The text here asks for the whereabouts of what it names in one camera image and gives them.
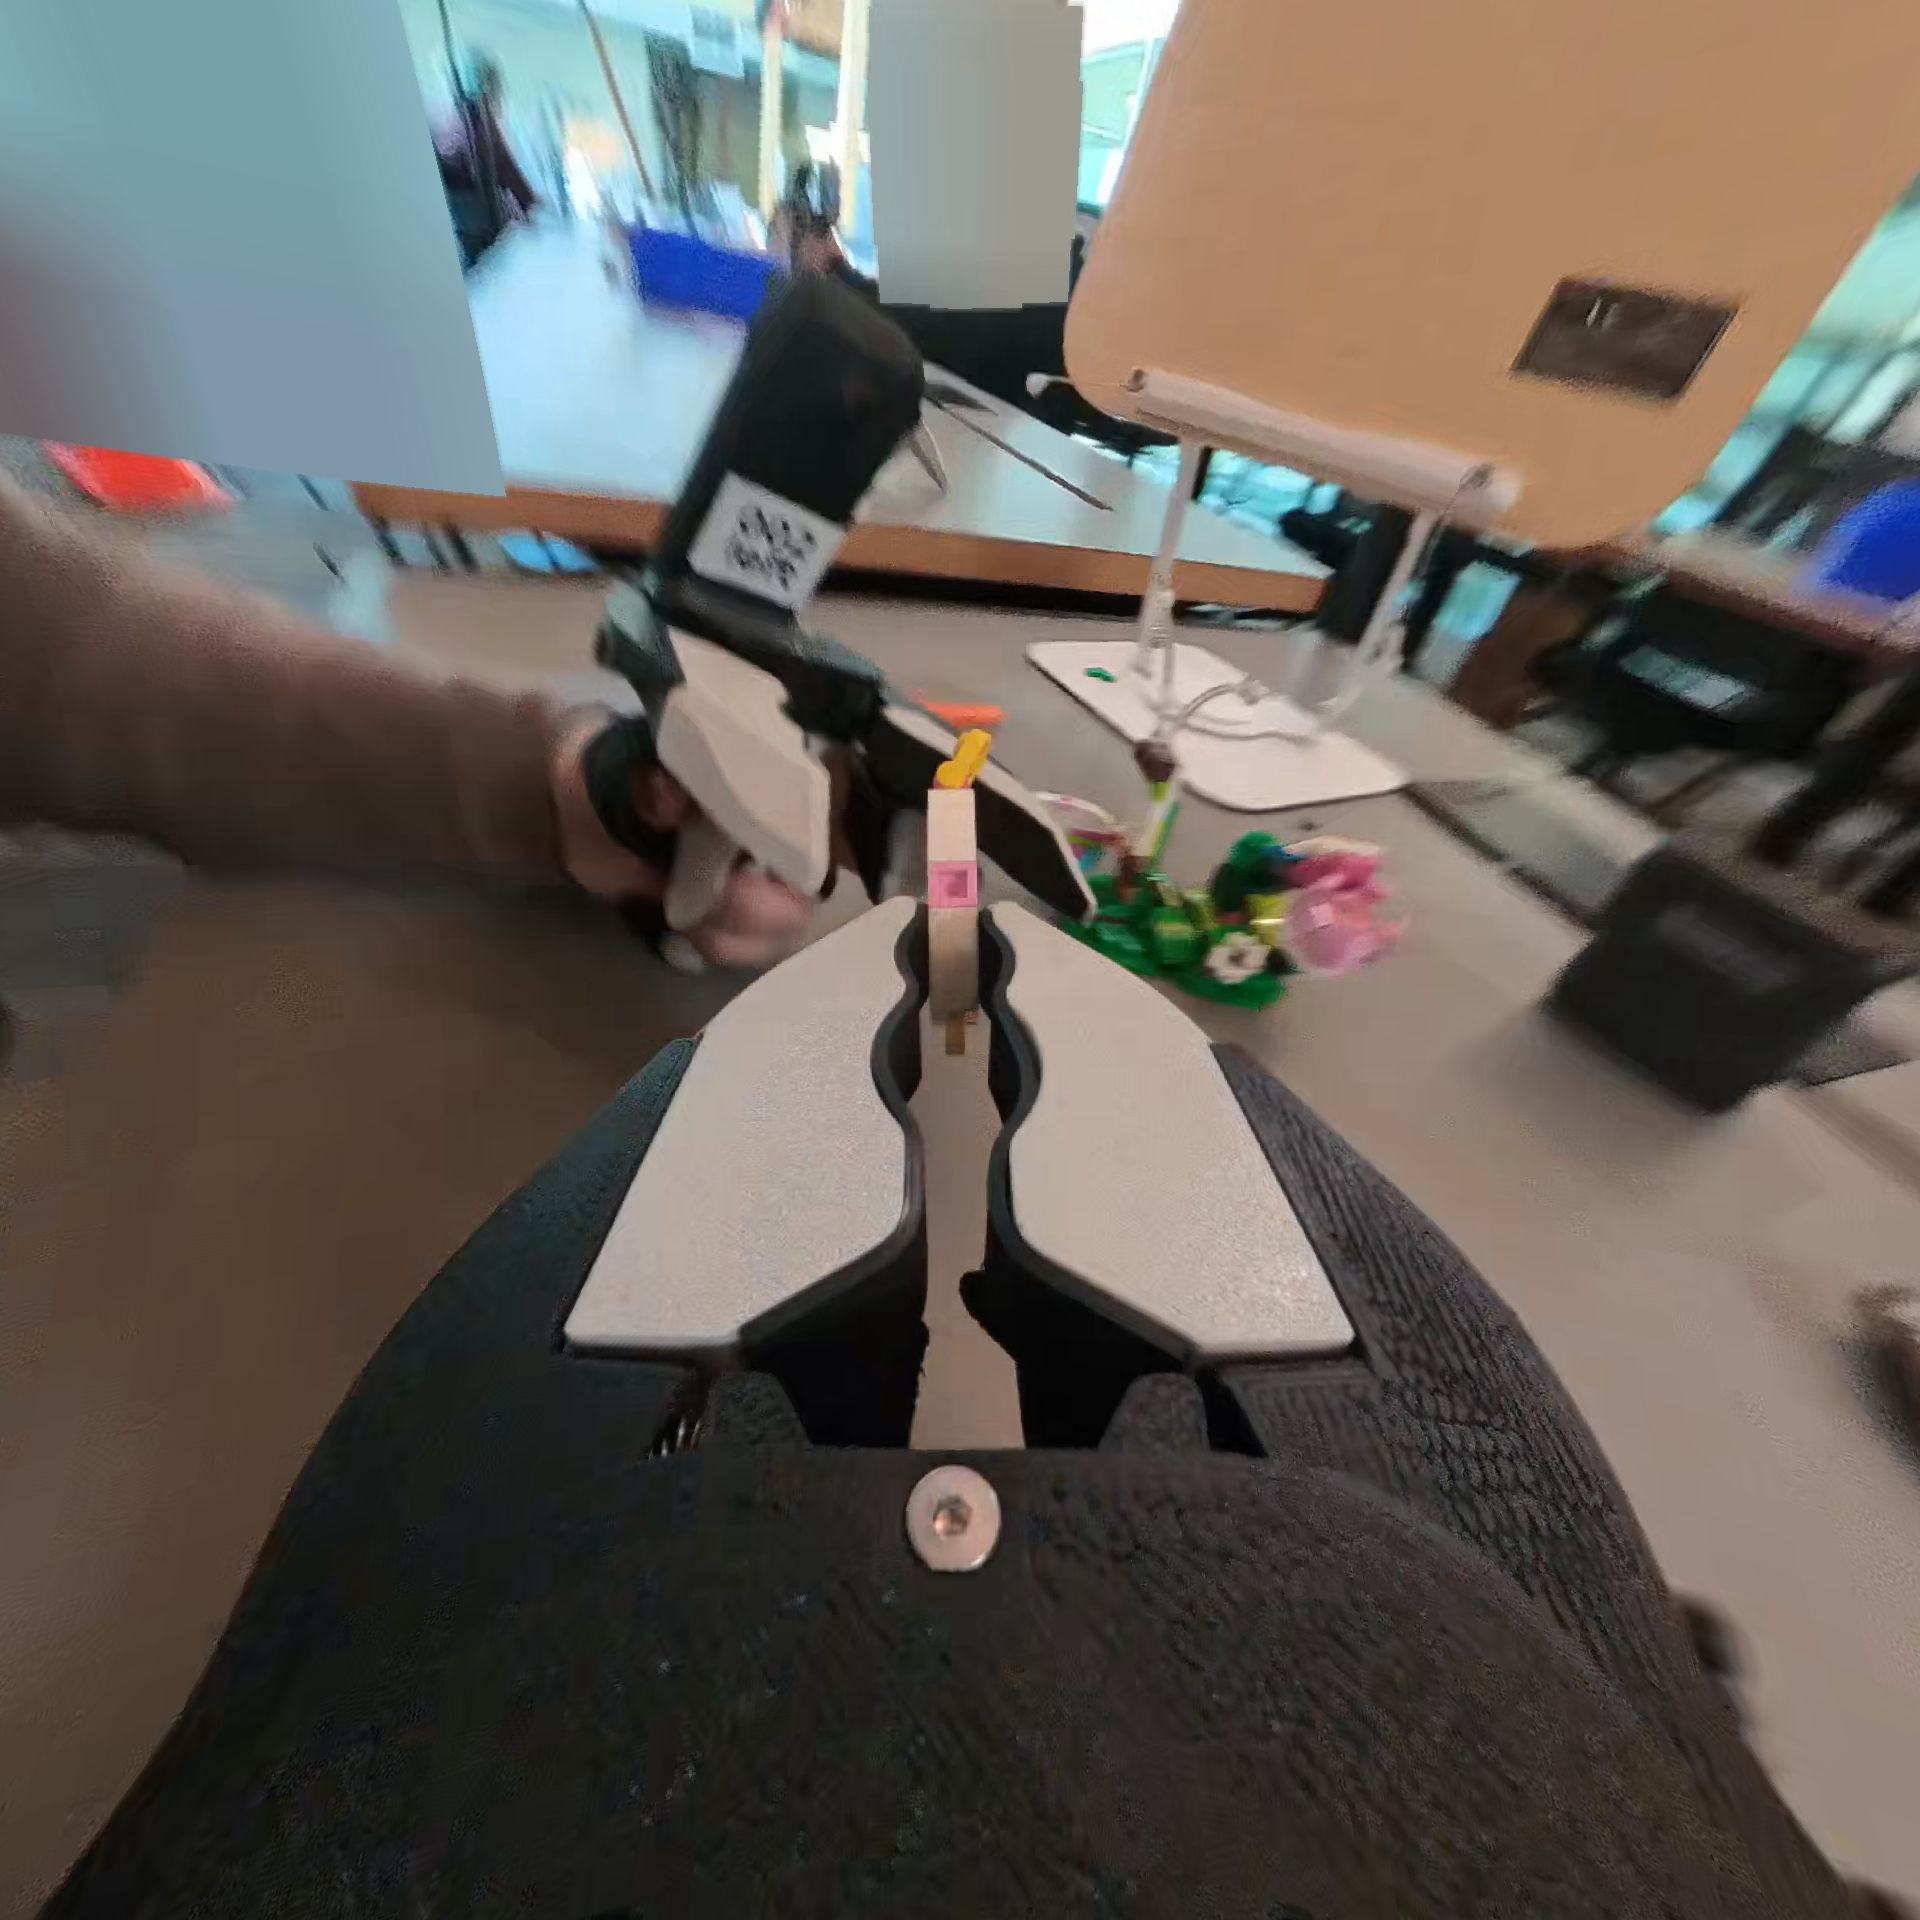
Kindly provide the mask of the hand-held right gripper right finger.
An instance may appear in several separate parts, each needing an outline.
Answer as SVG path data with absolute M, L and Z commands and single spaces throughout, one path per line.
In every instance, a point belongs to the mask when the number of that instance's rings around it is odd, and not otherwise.
M 1021 905 L 996 940 L 1012 1253 L 1175 1362 L 1333 1357 L 1355 1325 L 1208 1036 Z

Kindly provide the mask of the blue plastic bin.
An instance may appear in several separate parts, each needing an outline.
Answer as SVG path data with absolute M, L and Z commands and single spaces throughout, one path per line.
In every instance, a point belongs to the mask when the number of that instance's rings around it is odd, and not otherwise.
M 785 264 L 772 256 L 680 229 L 626 223 L 621 245 L 632 298 L 675 316 L 748 327 L 785 282 Z
M 1849 505 L 1811 551 L 1809 585 L 1901 606 L 1917 598 L 1917 477 L 1901 477 Z

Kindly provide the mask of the person's left hand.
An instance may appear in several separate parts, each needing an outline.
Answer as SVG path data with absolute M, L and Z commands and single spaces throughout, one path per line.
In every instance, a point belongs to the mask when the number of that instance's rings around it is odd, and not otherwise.
M 674 856 L 705 815 L 650 746 L 635 719 L 573 710 L 553 750 L 553 810 L 563 871 L 593 901 L 621 911 L 658 961 L 680 972 L 751 972 L 788 958 L 814 922 L 816 899 L 751 867 L 736 867 L 713 916 L 689 931 L 664 922 Z

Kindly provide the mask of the neighbouring table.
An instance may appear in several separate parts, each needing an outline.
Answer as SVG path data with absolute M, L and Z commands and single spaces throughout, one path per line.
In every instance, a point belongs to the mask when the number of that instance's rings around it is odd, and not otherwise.
M 647 551 L 658 543 L 687 468 L 721 395 L 728 359 L 689 366 L 606 366 L 585 380 L 506 389 L 495 497 L 354 482 L 369 520 L 555 536 L 578 550 Z M 935 415 L 939 487 L 898 455 L 847 531 L 837 575 L 938 583 L 989 594 L 1147 592 L 1166 487 L 1068 446 L 1086 477 L 1036 468 L 1021 445 L 996 440 L 971 417 Z M 1173 565 L 1189 604 L 1311 612 L 1323 575 L 1293 550 L 1208 509 L 1191 509 Z

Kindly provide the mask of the black charger case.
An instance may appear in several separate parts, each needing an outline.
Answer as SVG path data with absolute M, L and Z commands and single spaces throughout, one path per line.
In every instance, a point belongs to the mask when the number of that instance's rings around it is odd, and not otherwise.
M 1917 937 L 1746 860 L 1674 835 L 1600 908 L 1540 1009 L 1681 1108 L 1904 1066 L 1864 1007 L 1917 972 Z

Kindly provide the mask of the wooden board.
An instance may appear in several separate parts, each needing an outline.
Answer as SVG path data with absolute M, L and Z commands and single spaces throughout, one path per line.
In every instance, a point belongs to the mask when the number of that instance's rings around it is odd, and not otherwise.
M 1628 536 L 1917 178 L 1917 2 L 1179 2 L 1068 301 L 1117 417 Z

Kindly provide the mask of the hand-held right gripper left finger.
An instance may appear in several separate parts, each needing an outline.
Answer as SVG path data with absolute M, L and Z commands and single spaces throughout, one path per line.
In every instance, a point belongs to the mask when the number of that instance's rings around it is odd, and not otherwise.
M 751 1351 L 925 1277 L 907 899 L 740 989 L 698 1036 L 565 1320 L 578 1351 Z

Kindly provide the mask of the lego butterfly wing assembly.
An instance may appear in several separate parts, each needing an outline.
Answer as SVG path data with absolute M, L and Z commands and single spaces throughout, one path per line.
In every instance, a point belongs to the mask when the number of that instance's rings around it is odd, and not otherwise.
M 935 771 L 925 815 L 928 1016 L 944 1055 L 964 1058 L 979 1016 L 977 776 L 989 733 L 961 733 Z

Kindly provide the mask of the lego flower model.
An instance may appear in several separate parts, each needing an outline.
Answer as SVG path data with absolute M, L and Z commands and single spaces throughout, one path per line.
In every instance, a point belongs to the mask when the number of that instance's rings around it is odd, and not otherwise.
M 1182 884 L 1166 867 L 1189 797 L 1179 757 L 1149 739 L 1137 769 L 1149 797 L 1139 822 L 1043 795 L 1094 895 L 1092 922 L 1068 925 L 1085 948 L 1132 977 L 1252 1014 L 1279 1004 L 1296 977 L 1345 977 L 1395 955 L 1404 922 L 1376 847 L 1246 830 L 1206 882 Z

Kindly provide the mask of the person's left forearm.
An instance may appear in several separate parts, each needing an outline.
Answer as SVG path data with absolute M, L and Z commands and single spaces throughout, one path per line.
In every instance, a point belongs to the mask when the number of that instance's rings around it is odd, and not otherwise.
M 4 827 L 192 867 L 568 884 L 534 695 L 413 670 L 4 479 Z

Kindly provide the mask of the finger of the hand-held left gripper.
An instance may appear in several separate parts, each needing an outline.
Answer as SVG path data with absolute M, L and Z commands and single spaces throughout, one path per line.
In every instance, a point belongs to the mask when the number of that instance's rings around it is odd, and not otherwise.
M 964 739 L 932 713 L 898 703 L 879 710 L 879 882 L 895 870 L 902 820 L 922 827 L 922 847 L 932 851 L 932 795 L 939 788 L 939 769 L 961 753 Z M 1092 922 L 1092 882 L 1043 799 L 989 750 L 977 760 L 967 788 L 977 808 L 977 856 L 1060 922 Z
M 721 901 L 751 863 L 802 899 L 830 877 L 830 771 L 788 714 L 785 687 L 724 647 L 668 626 L 680 683 L 657 703 L 657 753 L 687 789 L 666 901 Z

